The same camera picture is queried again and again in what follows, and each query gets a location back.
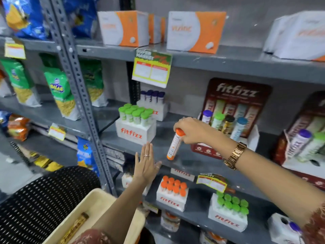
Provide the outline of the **white and orange box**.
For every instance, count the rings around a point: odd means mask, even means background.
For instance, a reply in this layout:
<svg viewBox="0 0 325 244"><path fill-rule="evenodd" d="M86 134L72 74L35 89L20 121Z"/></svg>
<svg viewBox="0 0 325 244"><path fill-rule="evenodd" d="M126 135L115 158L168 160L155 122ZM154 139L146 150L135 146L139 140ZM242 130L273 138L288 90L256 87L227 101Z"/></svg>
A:
<svg viewBox="0 0 325 244"><path fill-rule="evenodd" d="M276 18L263 52L280 59L325 62L325 10Z"/></svg>
<svg viewBox="0 0 325 244"><path fill-rule="evenodd" d="M104 45L135 48L149 45L148 13L99 11L97 16Z"/></svg>
<svg viewBox="0 0 325 244"><path fill-rule="evenodd" d="M170 11L168 50L216 54L226 21L226 12Z"/></svg>
<svg viewBox="0 0 325 244"><path fill-rule="evenodd" d="M166 18L155 14L148 15L149 44L165 42Z"/></svg>

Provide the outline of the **person's right hand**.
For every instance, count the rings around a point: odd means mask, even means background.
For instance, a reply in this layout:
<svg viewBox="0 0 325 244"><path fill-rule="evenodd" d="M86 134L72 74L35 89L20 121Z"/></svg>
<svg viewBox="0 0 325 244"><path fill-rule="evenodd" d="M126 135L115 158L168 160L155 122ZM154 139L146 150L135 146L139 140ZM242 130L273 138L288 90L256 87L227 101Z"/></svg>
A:
<svg viewBox="0 0 325 244"><path fill-rule="evenodd" d="M221 131L192 117L184 117L190 123L190 144L204 143L216 150L224 159L228 159L236 146Z"/></svg>

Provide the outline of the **orange snack bag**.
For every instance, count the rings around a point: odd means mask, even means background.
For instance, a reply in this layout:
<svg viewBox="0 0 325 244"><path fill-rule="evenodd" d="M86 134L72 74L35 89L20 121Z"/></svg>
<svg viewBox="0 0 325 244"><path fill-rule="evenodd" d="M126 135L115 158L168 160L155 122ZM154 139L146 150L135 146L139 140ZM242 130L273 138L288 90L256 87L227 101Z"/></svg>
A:
<svg viewBox="0 0 325 244"><path fill-rule="evenodd" d="M30 119L21 115L11 114L8 119L7 131L14 139L25 141L30 132Z"/></svg>

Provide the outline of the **red patterned right sleeve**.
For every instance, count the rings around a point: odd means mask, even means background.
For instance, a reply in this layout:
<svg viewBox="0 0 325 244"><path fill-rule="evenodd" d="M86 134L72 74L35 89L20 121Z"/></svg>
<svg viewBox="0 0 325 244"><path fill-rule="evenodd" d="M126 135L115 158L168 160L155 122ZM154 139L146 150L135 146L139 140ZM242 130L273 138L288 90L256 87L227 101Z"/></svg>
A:
<svg viewBox="0 0 325 244"><path fill-rule="evenodd" d="M325 244L325 202L303 226L302 239L305 244Z"/></svg>

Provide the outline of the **gold wrist watch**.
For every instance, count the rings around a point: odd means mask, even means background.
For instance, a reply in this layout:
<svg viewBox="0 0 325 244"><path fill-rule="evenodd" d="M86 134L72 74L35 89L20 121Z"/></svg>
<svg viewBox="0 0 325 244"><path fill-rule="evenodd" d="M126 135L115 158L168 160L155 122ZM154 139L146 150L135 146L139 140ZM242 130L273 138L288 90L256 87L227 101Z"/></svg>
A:
<svg viewBox="0 0 325 244"><path fill-rule="evenodd" d="M247 145L245 143L239 142L231 153L230 157L228 159L224 159L224 164L232 170L237 170L236 163L246 148Z"/></svg>

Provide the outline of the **red patterned sleeve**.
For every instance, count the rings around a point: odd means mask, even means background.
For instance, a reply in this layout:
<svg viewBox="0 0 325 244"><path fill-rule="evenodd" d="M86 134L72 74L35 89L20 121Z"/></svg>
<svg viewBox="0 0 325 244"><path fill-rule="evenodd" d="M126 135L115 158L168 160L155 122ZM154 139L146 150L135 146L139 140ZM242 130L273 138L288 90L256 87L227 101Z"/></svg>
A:
<svg viewBox="0 0 325 244"><path fill-rule="evenodd" d="M305 244L325 244L325 202L303 226L302 239Z"/></svg>
<svg viewBox="0 0 325 244"><path fill-rule="evenodd" d="M88 229L80 234L71 244L113 244L113 242L104 231Z"/></svg>

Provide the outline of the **group of orange-capped tubes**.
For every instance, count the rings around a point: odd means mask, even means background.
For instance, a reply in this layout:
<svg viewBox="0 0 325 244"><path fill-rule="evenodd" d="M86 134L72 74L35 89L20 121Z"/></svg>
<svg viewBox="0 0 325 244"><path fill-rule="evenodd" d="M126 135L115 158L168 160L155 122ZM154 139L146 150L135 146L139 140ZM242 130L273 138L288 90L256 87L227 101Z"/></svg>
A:
<svg viewBox="0 0 325 244"><path fill-rule="evenodd" d="M160 182L159 190L162 193L185 198L188 195L189 188L186 182L173 177L164 175Z"/></svg>

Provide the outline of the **person's left forearm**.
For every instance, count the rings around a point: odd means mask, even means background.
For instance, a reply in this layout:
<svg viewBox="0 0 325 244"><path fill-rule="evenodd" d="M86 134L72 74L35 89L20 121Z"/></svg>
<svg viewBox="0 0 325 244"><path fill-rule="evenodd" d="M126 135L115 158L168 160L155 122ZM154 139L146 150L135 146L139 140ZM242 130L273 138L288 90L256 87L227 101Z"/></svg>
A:
<svg viewBox="0 0 325 244"><path fill-rule="evenodd" d="M100 217L96 227L107 235L111 244L124 244L147 183L143 177L134 177L128 188Z"/></svg>

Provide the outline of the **grey metal shelving rack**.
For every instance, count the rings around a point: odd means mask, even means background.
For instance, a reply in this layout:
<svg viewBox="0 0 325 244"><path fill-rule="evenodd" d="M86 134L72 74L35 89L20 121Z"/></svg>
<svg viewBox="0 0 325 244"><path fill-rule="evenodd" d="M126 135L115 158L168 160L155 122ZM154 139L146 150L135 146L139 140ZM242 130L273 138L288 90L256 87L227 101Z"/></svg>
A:
<svg viewBox="0 0 325 244"><path fill-rule="evenodd" d="M120 60L125 62L123 67L124 74L128 79L127 90L122 90L124 95L132 98L139 98L140 83L131 80L131 62L135 57L135 49L127 47L115 47L104 45L98 40L75 39L72 30L67 24L67 14L63 8L63 0L37 0L40 6L40 17L42 24L46 26L46 32L50 33L49 40L24 39L13 37L14 41L25 45L27 50L35 52L54 53L60 59L60 67L67 75L69 84L71 85L71 93L73 94L76 107L78 109L80 119L72 121L61 117L58 107L54 100L43 100L40 107L27 107L19 105L17 100L13 109L20 108L21 112L30 115L33 120L49 121L64 127L70 134L81 136L87 139L94 146L95 159L99 161L100 169L104 172L102 183L108 183L108 189L113 183L112 171L108 169L108 157L104 157L104 152L108 148L132 155L136 150L140 149L140 145L125 141L118 138L113 122L118 116L118 107L124 103L122 101L112 100L106 107L91 106L89 94L86 92L86 83L82 77L80 58L98 59L98 60ZM300 82L304 84L319 84L325 86L325 79L321 79L321 74L325 73L324 63L309 62L289 62L282 59L276 59L268 54L262 53L261 48L221 45L216 55L204 55L202 53L192 52L172 52L166 49L166 45L149 45L145 49L170 53L173 55L172 60L173 71L178 72L185 69L186 73L193 70L203 72L216 72L226 76L242 76L241 82L257 78L260 83L272 83L279 80L280 83L292 81L295 84ZM232 171L223 164L219 159L201 155L191 150L189 145L181 145L176 159L169 161L166 153L173 139L173 132L168 128L173 128L174 123L181 118L180 110L176 110L174 114L168 113L164 121L158 123L157 134L152 143L154 146L155 158L162 161L165 167L174 167L178 170L187 172L192 175L198 175L202 172L216 173L224 176L230 186L238 189L238 193L247 196L249 200L253 200L252 204L256 209L252 209L250 218L252 226L243 232L246 238L243 241L233 241L236 243L254 244L254 243L270 243L270 238L266 237L266 221L271 215L271 210L275 210L275 206L258 188L240 172Z"/></svg>

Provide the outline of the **black-capped gold tube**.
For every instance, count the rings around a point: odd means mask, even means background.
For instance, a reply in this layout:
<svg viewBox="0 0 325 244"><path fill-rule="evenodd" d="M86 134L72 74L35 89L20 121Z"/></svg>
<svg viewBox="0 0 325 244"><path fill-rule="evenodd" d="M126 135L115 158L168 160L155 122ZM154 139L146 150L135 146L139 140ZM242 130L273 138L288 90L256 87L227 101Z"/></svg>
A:
<svg viewBox="0 0 325 244"><path fill-rule="evenodd" d="M234 121L235 121L234 116L226 115L222 124L221 132L225 135L230 135Z"/></svg>

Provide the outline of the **green and yellow shelf tag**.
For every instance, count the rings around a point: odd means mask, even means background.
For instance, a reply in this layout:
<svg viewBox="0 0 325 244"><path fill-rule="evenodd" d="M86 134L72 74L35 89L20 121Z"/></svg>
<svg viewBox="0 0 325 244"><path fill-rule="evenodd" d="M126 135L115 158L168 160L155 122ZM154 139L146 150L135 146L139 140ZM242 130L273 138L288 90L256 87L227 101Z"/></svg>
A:
<svg viewBox="0 0 325 244"><path fill-rule="evenodd" d="M196 184L204 184L218 192L224 193L228 184L213 173L201 173L197 176Z"/></svg>
<svg viewBox="0 0 325 244"><path fill-rule="evenodd" d="M136 48L132 80L166 88L173 56L155 50Z"/></svg>

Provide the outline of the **small blue yellow snack bag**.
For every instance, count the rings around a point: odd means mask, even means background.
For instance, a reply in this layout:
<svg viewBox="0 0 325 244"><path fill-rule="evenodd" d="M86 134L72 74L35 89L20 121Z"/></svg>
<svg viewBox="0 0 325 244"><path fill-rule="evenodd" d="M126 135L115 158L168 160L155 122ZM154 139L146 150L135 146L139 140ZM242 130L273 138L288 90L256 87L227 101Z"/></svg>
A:
<svg viewBox="0 0 325 244"><path fill-rule="evenodd" d="M78 136L77 149L78 165L92 170L99 177L100 173L88 140Z"/></svg>

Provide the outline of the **orange-capped white tube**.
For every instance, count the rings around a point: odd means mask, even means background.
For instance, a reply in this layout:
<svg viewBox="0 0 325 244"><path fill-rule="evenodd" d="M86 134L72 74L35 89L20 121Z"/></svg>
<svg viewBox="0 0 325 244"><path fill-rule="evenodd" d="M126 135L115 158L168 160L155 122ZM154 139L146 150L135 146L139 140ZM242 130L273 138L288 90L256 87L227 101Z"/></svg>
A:
<svg viewBox="0 0 325 244"><path fill-rule="evenodd" d="M174 138L172 140L172 143L170 145L170 148L168 150L167 153L167 159L168 160L174 160L176 155L177 155L177 151L181 146L182 143L182 137L185 135L184 131L180 128L176 128L176 133L174 135Z"/></svg>

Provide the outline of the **green-capped tube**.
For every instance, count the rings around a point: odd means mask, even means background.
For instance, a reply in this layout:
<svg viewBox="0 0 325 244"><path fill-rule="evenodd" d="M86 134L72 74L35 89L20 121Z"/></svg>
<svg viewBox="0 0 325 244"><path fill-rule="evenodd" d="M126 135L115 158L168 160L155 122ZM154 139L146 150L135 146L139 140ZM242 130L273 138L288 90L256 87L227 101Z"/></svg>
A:
<svg viewBox="0 0 325 244"><path fill-rule="evenodd" d="M224 119L225 119L225 114L223 114L221 112L216 112L213 116L211 127L219 130Z"/></svg>
<svg viewBox="0 0 325 244"><path fill-rule="evenodd" d="M313 139L303 148L303 150L297 156L297 160L301 163L310 160L310 157L316 154L320 148L325 144L325 133L314 133Z"/></svg>

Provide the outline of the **yellow price tag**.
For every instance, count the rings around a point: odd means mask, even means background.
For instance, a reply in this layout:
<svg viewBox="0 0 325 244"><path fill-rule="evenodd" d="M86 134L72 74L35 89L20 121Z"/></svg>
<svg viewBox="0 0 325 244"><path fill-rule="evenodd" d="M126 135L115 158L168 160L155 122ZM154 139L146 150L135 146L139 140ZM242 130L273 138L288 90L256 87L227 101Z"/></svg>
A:
<svg viewBox="0 0 325 244"><path fill-rule="evenodd" d="M26 59L25 46L22 43L17 43L10 37L5 38L4 56L13 59Z"/></svg>
<svg viewBox="0 0 325 244"><path fill-rule="evenodd" d="M66 130L64 127L61 127L55 123L52 123L48 130L48 135L59 140L59 141L64 141L66 137Z"/></svg>

